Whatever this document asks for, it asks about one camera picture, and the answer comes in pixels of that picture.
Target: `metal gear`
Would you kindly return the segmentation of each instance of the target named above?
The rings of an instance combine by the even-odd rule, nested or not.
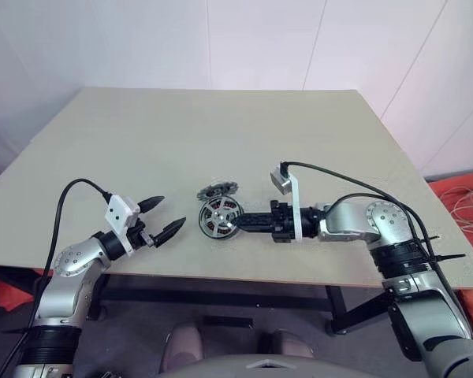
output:
[[[235,182],[216,183],[205,187],[196,195],[200,201],[208,201],[219,195],[233,195],[238,190],[238,184]]]

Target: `black table frame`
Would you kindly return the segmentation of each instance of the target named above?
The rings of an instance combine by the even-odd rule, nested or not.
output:
[[[215,306],[263,307],[275,309],[310,309],[329,312],[332,320],[326,323],[331,335],[343,335],[350,328],[362,324],[387,312],[392,298],[386,293],[347,311],[341,288],[325,286],[326,298],[297,297],[288,295],[254,295],[235,292],[179,291],[154,288],[108,287],[112,275],[102,275],[95,284],[88,319],[97,320],[101,312],[101,301],[166,302]],[[0,280],[29,294],[35,290],[40,275],[33,269],[0,266]]]

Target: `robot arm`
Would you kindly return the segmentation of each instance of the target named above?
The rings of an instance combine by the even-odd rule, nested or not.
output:
[[[142,246],[161,246],[174,236],[185,218],[157,235],[145,232],[139,219],[164,197],[140,203],[113,195],[105,218],[112,231],[98,232],[82,243],[65,248],[54,262],[54,275],[43,291],[32,328],[22,347],[16,378],[70,378],[73,358],[86,320],[96,280],[112,261],[131,256]]]
[[[393,299],[389,317],[404,355],[412,361],[424,361],[432,377],[473,376],[470,325],[437,272],[430,268],[436,261],[463,255],[431,260],[424,254],[421,241],[414,238],[403,207],[389,201],[320,203],[295,211],[299,196],[290,176],[281,166],[271,173],[282,194],[292,192],[292,206],[272,201],[270,213],[245,213],[233,223],[247,232],[271,233],[277,243],[297,241],[298,231],[302,237],[321,241],[363,240],[383,276],[382,286]]]

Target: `white wall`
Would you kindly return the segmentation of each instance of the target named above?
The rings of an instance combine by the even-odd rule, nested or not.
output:
[[[0,172],[82,86],[355,88],[424,175],[473,169],[473,0],[0,0]]]

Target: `white cable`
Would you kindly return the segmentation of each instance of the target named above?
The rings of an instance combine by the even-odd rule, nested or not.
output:
[[[464,232],[473,234],[473,218],[467,219],[459,214],[461,210],[465,212],[469,209],[473,209],[473,190],[468,187],[452,187],[443,193],[440,199],[443,200],[446,195],[458,195],[461,193],[464,195],[456,201],[450,214]]]

